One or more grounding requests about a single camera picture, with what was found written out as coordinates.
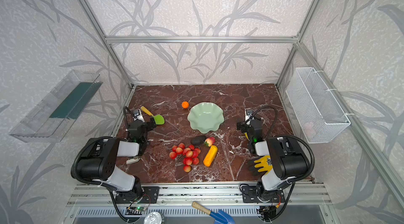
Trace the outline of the small orange fake fruit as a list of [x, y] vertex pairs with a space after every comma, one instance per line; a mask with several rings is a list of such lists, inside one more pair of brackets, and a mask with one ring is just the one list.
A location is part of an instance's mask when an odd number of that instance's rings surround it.
[[189, 107], [189, 103], [188, 102], [182, 102], [182, 107], [184, 109], [187, 109]]

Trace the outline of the red fake cherry bunch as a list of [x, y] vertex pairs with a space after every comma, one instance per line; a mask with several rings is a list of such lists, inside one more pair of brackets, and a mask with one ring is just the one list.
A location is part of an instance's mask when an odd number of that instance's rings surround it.
[[183, 163], [184, 172], [190, 172], [192, 170], [192, 165], [199, 164], [199, 155], [202, 150], [196, 148], [194, 145], [186, 146], [184, 143], [179, 143], [171, 148], [169, 157], [172, 160], [181, 160]]

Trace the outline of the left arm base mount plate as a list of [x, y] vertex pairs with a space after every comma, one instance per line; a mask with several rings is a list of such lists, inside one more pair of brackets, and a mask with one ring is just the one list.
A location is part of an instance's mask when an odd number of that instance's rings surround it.
[[156, 204], [159, 196], [158, 186], [146, 186], [137, 192], [135, 189], [132, 191], [117, 192], [115, 202], [117, 204]]

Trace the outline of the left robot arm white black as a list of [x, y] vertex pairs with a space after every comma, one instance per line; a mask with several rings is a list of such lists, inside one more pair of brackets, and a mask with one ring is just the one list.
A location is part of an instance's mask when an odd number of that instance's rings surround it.
[[140, 179], [116, 166], [117, 157], [140, 158], [148, 145], [147, 134], [156, 128], [154, 119], [128, 124], [127, 138], [104, 136], [91, 138], [73, 161], [70, 174], [84, 184], [100, 185], [127, 201], [144, 195]]

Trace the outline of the red green fake apple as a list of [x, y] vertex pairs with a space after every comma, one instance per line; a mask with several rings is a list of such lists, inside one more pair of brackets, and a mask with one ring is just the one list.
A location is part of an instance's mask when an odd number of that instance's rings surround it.
[[214, 137], [208, 137], [204, 141], [204, 145], [207, 147], [211, 147], [212, 145], [214, 145], [214, 143], [215, 143]]

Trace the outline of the yellow orange fake mango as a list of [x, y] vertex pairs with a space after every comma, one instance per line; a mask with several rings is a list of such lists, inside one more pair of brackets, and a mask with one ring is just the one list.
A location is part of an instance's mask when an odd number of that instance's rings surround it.
[[213, 163], [213, 161], [217, 155], [217, 152], [218, 152], [217, 146], [212, 145], [204, 158], [204, 161], [203, 161], [204, 166], [206, 166], [206, 167], [211, 166], [211, 164]]

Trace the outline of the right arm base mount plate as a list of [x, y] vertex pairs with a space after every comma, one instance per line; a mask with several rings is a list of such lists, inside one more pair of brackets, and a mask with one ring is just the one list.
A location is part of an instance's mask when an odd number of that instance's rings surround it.
[[286, 201], [282, 190], [265, 190], [261, 185], [240, 184], [239, 190], [242, 194], [243, 203], [270, 203], [281, 204]]

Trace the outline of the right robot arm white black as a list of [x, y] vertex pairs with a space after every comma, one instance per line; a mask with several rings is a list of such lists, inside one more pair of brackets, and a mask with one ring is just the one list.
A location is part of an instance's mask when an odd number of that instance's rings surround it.
[[244, 203], [285, 201], [283, 190], [308, 177], [315, 166], [314, 153], [302, 139], [293, 135], [263, 137], [263, 123], [258, 119], [236, 124], [248, 138], [248, 147], [256, 158], [247, 162], [257, 184], [241, 184]]

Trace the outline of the dark fake avocado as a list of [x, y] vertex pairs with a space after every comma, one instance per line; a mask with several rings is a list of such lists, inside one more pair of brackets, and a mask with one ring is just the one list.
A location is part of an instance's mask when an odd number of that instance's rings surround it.
[[193, 146], [200, 146], [205, 142], [206, 138], [207, 137], [205, 135], [200, 135], [194, 137], [190, 142]]

